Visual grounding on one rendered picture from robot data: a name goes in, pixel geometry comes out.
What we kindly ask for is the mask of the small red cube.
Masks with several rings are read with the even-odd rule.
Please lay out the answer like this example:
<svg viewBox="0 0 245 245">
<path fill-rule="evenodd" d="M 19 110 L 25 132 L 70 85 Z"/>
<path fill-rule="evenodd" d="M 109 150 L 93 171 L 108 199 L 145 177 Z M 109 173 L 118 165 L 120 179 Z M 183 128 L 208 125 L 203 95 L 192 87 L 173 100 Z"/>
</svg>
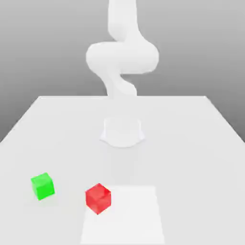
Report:
<svg viewBox="0 0 245 245">
<path fill-rule="evenodd" d="M 85 191 L 86 205 L 97 215 L 111 206 L 111 191 L 98 183 Z"/>
</svg>

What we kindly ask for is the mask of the small green cube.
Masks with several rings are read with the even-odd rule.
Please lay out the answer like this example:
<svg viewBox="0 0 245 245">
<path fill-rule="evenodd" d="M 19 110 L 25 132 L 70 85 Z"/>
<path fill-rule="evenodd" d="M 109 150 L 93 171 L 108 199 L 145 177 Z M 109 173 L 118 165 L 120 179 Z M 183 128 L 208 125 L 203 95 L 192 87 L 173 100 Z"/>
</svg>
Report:
<svg viewBox="0 0 245 245">
<path fill-rule="evenodd" d="M 42 200 L 55 193 L 53 180 L 48 173 L 31 178 L 32 189 L 38 200 Z"/>
</svg>

